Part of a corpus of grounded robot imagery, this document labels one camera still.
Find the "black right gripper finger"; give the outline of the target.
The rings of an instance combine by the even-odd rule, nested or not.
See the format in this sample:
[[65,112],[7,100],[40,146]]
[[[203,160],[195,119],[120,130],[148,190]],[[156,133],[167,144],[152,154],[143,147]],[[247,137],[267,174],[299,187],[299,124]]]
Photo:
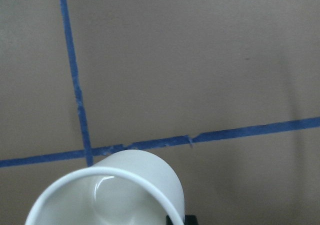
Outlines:
[[[197,217],[195,215],[190,215],[190,214],[185,215],[184,218],[182,219],[182,222],[184,225],[199,225]],[[165,218],[165,224],[174,225],[173,221],[168,215]]]

